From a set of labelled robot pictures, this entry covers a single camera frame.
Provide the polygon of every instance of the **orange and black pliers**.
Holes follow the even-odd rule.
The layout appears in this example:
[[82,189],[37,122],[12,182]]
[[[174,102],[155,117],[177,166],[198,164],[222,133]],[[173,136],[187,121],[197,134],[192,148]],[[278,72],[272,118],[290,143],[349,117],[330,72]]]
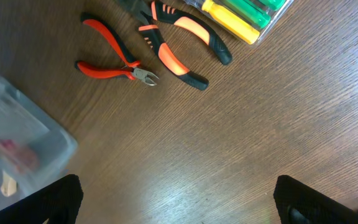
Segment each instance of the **orange and black pliers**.
[[120,58],[125,62],[125,67],[122,69],[100,69],[96,68],[86,62],[77,61],[75,62],[75,67],[83,72],[85,75],[92,78],[128,78],[130,80],[138,79],[150,86],[156,85],[152,78],[157,78],[152,72],[143,70],[139,68],[140,61],[136,60],[134,56],[129,52],[125,44],[122,42],[118,34],[111,28],[106,22],[100,18],[88,14],[81,14],[81,22],[86,24],[100,34],[110,43],[113,49],[117,52]]
[[209,25],[197,17],[159,1],[152,2],[151,6],[148,6],[143,0],[117,1],[124,9],[131,12],[136,19],[143,23],[143,26],[139,27],[139,31],[144,39],[161,62],[185,83],[199,90],[205,90],[208,87],[206,78],[190,71],[174,56],[153,21],[174,24],[194,33],[213,50],[222,64],[228,65],[232,61],[232,55],[222,39]]

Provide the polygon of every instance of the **pliers jaw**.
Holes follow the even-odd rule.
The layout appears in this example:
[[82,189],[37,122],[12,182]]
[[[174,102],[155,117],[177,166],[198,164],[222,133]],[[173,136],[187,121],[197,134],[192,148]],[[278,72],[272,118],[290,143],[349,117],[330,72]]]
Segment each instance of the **pliers jaw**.
[[132,75],[149,86],[155,86],[157,84],[153,78],[159,79],[154,73],[141,68],[134,68]]

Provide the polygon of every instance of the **black object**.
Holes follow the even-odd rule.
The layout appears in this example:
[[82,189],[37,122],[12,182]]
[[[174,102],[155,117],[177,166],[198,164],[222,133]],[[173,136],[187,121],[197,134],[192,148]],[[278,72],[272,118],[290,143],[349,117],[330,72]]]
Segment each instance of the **black object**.
[[75,224],[83,192],[78,176],[68,175],[0,211],[0,224]]
[[358,224],[358,213],[287,175],[277,179],[274,200],[282,224]]

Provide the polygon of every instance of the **screwdriver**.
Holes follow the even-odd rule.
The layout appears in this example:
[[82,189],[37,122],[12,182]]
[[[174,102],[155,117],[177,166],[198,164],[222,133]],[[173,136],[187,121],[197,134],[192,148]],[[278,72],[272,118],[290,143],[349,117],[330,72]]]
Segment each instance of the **screwdriver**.
[[204,0],[201,10],[207,12],[216,22],[220,23],[233,34],[236,34],[248,44],[255,43],[259,38],[259,31],[213,0]]
[[223,4],[261,29],[270,22],[270,16],[249,0],[223,0]]
[[265,6],[273,9],[274,11],[279,10],[283,5],[285,0],[259,0]]

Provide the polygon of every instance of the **clear plastic box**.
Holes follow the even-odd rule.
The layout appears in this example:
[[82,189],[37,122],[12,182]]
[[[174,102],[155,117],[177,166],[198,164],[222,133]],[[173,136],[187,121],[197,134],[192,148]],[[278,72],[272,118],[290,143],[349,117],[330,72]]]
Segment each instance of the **clear plastic box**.
[[0,77],[0,168],[28,196],[59,178],[76,141]]
[[258,46],[265,39],[293,2],[293,0],[184,1],[253,47]]

